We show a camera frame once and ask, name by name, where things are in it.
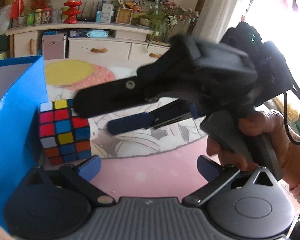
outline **curtain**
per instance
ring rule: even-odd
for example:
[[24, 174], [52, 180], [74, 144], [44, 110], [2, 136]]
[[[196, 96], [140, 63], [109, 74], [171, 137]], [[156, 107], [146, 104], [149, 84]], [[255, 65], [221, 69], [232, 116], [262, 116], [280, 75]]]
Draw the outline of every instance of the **curtain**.
[[235, 27], [250, 0], [207, 0], [192, 35], [219, 42], [229, 27]]

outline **yellow square sticker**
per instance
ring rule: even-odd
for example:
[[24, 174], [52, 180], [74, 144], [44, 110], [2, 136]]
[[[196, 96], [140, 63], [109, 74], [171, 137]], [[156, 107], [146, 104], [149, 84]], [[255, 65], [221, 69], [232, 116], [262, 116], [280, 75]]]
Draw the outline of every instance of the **yellow square sticker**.
[[60, 144], [67, 144], [73, 142], [73, 135], [72, 133], [63, 133], [58, 135], [58, 140]]
[[67, 100], [54, 101], [54, 109], [61, 109], [61, 108], [67, 108], [67, 107], [68, 107]]

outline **gray gripper base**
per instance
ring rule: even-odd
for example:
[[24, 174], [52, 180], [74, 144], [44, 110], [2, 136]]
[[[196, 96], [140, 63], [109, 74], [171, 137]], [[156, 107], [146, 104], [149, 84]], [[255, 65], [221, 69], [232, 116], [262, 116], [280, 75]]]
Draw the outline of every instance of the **gray gripper base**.
[[198, 208], [177, 198], [126, 198], [98, 208], [78, 231], [62, 240], [230, 240]]

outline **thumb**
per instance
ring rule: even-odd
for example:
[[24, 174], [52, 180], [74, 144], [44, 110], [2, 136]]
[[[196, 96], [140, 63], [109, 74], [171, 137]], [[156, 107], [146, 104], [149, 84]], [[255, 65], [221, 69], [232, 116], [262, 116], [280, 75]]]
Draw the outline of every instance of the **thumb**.
[[245, 135], [257, 136], [263, 132], [282, 133], [284, 131], [283, 116], [276, 110], [254, 112], [248, 118], [238, 121], [238, 127]]

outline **red tiered tray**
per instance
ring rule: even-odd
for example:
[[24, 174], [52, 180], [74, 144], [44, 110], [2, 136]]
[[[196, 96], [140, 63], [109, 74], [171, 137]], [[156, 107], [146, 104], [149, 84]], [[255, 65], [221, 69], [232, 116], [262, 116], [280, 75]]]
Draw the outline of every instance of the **red tiered tray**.
[[63, 3], [64, 6], [69, 6], [69, 9], [63, 14], [67, 15], [68, 18], [65, 19], [64, 23], [77, 23], [77, 19], [75, 18], [75, 15], [80, 14], [81, 11], [77, 10], [77, 6], [82, 5], [81, 1], [78, 2], [65, 2]]

